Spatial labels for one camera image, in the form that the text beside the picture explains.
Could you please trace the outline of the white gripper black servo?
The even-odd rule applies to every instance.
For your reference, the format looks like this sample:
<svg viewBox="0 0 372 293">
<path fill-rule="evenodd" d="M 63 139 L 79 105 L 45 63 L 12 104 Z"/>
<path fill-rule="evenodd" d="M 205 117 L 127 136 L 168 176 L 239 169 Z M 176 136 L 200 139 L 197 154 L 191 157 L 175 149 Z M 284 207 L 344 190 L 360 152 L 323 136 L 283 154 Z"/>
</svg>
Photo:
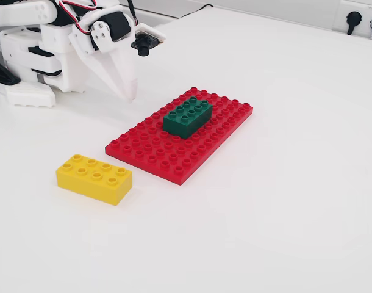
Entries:
<svg viewBox="0 0 372 293">
<path fill-rule="evenodd" d="M 85 14 L 73 26 L 69 40 L 81 61 L 113 93 L 128 102 L 137 95 L 134 50 L 135 32 L 131 18 L 120 5 Z"/>
</svg>

